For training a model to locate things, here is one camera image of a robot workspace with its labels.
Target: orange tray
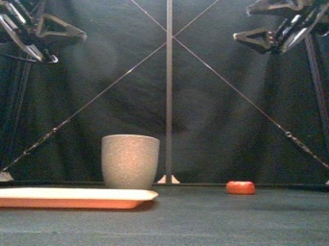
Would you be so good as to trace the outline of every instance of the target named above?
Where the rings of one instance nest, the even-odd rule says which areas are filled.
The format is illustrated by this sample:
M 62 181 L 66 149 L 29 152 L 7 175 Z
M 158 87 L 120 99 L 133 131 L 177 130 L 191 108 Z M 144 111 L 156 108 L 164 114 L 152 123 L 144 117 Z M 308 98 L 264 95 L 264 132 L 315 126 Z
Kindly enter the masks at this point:
M 158 193 L 141 189 L 22 187 L 0 189 L 3 208 L 133 209 Z

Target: gray cup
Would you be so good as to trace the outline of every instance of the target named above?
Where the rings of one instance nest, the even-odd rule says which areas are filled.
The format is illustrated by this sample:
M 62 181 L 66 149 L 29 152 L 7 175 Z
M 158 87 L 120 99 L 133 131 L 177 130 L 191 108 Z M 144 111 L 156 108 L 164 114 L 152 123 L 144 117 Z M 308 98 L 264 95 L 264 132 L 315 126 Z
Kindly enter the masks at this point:
M 150 189 L 154 182 L 160 140 L 146 135 L 108 135 L 102 139 L 102 173 L 106 186 Z

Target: dark floor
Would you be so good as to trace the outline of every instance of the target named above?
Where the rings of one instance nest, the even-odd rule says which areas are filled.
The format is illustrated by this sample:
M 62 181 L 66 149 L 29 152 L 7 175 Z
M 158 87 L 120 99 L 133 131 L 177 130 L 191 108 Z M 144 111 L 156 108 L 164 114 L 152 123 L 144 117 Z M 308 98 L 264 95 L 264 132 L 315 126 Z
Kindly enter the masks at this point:
M 324 190 L 156 186 L 130 210 L 0 209 L 3 245 L 329 245 Z

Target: white small object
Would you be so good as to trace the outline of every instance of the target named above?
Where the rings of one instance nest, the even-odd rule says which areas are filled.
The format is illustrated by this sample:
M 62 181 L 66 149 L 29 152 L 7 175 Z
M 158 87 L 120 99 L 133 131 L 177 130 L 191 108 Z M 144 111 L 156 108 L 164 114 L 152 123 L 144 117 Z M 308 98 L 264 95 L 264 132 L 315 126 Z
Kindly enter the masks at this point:
M 0 172 L 0 182 L 13 181 L 14 177 L 9 172 Z
M 161 178 L 161 180 L 158 181 L 158 183 L 160 183 L 160 184 L 166 184 L 166 183 L 168 183 L 168 176 L 166 176 L 166 175 L 162 176 L 162 178 Z M 175 175 L 172 175 L 172 183 L 173 183 L 173 184 L 180 184 L 180 183 L 181 183 L 180 180 L 176 178 Z

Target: black fabric curtain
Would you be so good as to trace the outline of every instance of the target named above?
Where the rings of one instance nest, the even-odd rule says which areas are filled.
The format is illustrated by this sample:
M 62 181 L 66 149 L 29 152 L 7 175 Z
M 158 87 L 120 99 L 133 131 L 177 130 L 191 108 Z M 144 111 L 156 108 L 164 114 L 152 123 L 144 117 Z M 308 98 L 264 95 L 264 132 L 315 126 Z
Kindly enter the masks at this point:
M 327 169 L 255 107 L 328 160 L 306 44 L 273 56 L 233 40 L 235 33 L 280 25 L 277 16 L 248 16 L 253 2 L 175 1 L 173 173 L 183 183 L 324 184 Z M 102 137 L 137 134 L 161 140 L 160 179 L 166 173 L 166 1 L 49 0 L 47 12 L 89 38 L 59 51 L 59 64 L 33 65 L 14 156 L 76 117 L 11 168 L 13 176 L 102 181 Z M 5 90 L 15 73 L 6 71 Z

